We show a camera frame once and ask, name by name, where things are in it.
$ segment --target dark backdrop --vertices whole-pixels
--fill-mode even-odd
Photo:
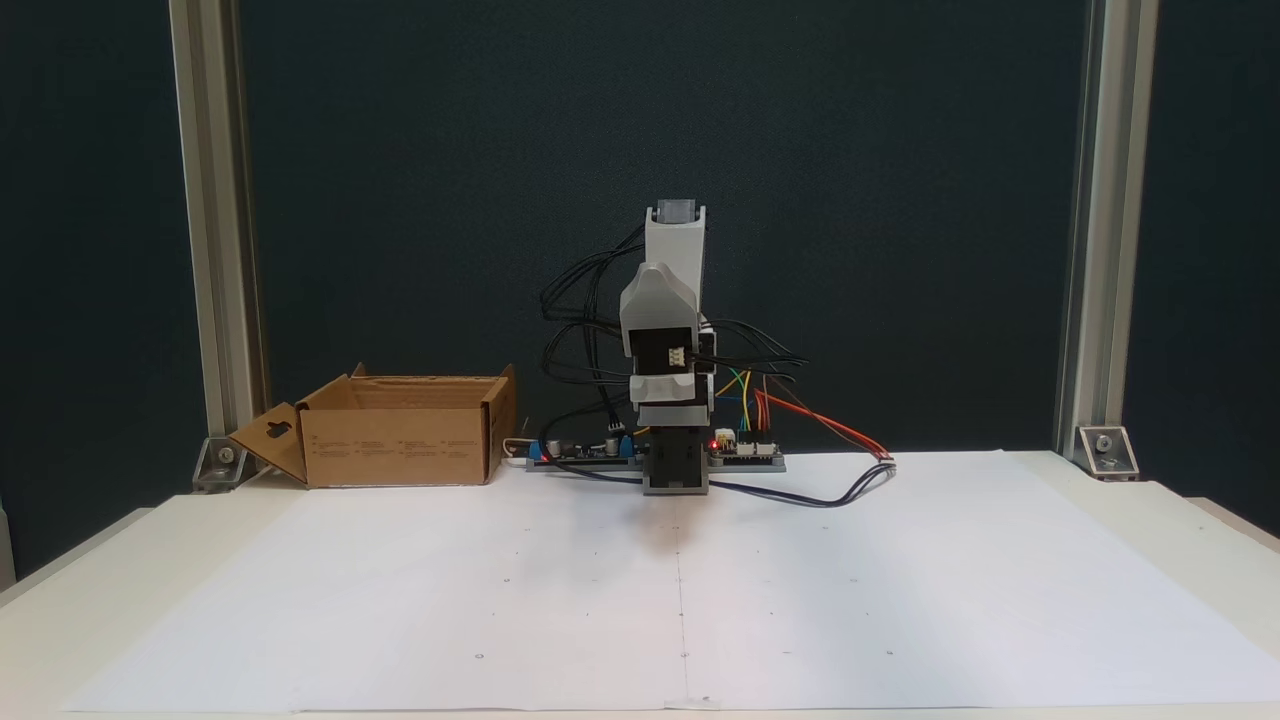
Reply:
[[[813,357],[815,409],[900,450],[1050,447],[1083,22],[1080,1],[247,3],[274,396],[357,360],[511,361],[534,425],[581,405],[536,374],[539,287],[698,197],[704,310]]]
[[[191,489],[205,434],[163,0],[0,0],[0,500],[18,574]]]
[[[1280,533],[1280,5],[1160,6],[1125,423],[1147,475]]]

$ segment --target robotic arm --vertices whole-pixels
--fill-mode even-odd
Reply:
[[[716,333],[701,314],[707,208],[660,200],[645,214],[645,259],[622,291],[622,347],[639,424],[649,427],[648,495],[705,493],[707,428],[716,402]]]

